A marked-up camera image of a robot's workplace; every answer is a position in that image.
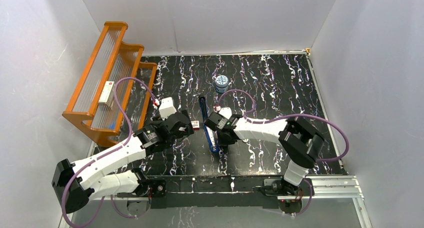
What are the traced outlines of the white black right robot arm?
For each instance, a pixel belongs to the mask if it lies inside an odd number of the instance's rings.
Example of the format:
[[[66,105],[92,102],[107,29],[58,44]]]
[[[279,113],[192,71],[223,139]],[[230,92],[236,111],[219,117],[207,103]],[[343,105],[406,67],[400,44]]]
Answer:
[[[216,132],[220,146],[248,139],[272,142],[285,150],[290,161],[280,183],[256,188],[266,196],[298,194],[302,180],[315,166],[325,143],[324,135],[302,116],[271,121],[250,119],[241,114],[227,118],[212,112],[204,124]]]

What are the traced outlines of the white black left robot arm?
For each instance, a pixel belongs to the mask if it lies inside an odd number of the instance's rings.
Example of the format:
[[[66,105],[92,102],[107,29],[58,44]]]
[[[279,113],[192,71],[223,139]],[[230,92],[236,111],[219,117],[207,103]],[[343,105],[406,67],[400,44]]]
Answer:
[[[144,196],[150,182],[135,168],[124,173],[114,171],[134,161],[171,148],[176,140],[194,133],[186,110],[177,111],[165,120],[154,120],[136,130],[130,138],[85,159],[57,163],[52,187],[66,214],[83,208],[90,200],[119,193]]]

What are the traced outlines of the blue black stapler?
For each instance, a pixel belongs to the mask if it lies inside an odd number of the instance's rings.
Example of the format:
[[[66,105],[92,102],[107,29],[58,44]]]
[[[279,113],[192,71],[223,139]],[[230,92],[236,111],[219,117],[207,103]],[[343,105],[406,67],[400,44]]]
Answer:
[[[209,117],[207,101],[204,95],[198,97],[199,107],[201,110],[201,116],[203,120],[203,130],[207,139],[209,149],[212,153],[218,153],[220,148],[217,144],[217,139],[215,137],[215,132],[206,126],[206,120]]]

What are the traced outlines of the red white staples box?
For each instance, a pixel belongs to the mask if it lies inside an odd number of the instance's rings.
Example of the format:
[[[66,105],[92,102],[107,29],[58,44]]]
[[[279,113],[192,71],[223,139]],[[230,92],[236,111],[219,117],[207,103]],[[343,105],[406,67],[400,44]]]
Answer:
[[[192,125],[192,128],[194,130],[199,130],[200,129],[200,122],[198,120],[191,121],[191,125]]]

